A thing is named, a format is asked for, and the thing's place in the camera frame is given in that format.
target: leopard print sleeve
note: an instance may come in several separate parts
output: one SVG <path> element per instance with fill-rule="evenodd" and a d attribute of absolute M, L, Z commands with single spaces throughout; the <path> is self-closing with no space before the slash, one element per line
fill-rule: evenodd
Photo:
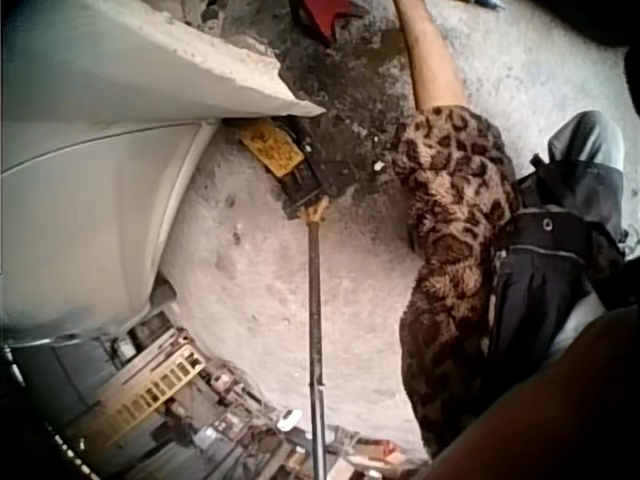
<path fill-rule="evenodd" d="M 402 379 L 432 458 L 477 414 L 491 241 L 518 208 L 498 129 L 464 107 L 400 125 L 393 154 L 425 262 L 400 321 Z"/>

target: metal rod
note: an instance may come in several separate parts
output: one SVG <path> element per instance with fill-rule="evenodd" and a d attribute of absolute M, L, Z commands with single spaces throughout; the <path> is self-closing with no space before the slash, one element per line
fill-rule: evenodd
<path fill-rule="evenodd" d="M 325 480 L 327 458 L 324 432 L 324 382 L 322 379 L 322 314 L 320 297 L 320 224 L 310 221 L 309 230 L 309 390 L 313 434 L 313 478 Z"/>

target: red object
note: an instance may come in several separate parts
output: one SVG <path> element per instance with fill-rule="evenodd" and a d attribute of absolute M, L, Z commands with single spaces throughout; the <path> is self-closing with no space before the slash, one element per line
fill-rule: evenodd
<path fill-rule="evenodd" d="M 350 0 L 289 0 L 294 23 L 311 29 L 309 32 L 330 47 L 335 42 L 333 22 L 341 17 L 364 17 L 367 10 Z M 309 22 L 305 25 L 300 16 L 304 12 Z"/>

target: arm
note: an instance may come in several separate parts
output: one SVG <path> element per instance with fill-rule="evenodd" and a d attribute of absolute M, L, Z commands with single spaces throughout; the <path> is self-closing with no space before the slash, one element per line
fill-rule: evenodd
<path fill-rule="evenodd" d="M 464 85 L 424 0 L 394 0 L 409 53 L 416 110 L 467 106 Z"/>

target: concrete floor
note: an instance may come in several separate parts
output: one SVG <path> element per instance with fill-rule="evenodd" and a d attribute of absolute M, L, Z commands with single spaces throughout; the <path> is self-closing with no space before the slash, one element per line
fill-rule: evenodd
<path fill-rule="evenodd" d="M 409 250 L 402 195 L 387 143 L 412 108 L 402 37 L 390 0 L 325 50 L 290 25 L 284 0 L 234 0 L 221 34 L 268 43 L 291 88 L 328 109 L 312 122 L 332 158 L 353 162 L 359 183 L 321 230 L 326 418 L 389 438 L 422 456 L 400 380 L 398 320 L 420 260 Z M 640 127 L 622 74 L 623 51 L 597 46 L 533 4 L 495 13 L 430 0 L 473 107 L 502 130 L 516 171 L 573 114 L 597 108 L 627 142 L 624 221 L 638 225 Z M 216 134 L 176 218 L 161 270 L 178 291 L 173 320 L 227 358 L 282 407 L 308 410 L 307 250 L 302 222 L 287 221 L 281 193 L 225 128 Z M 303 420 L 309 425 L 308 416 Z"/>

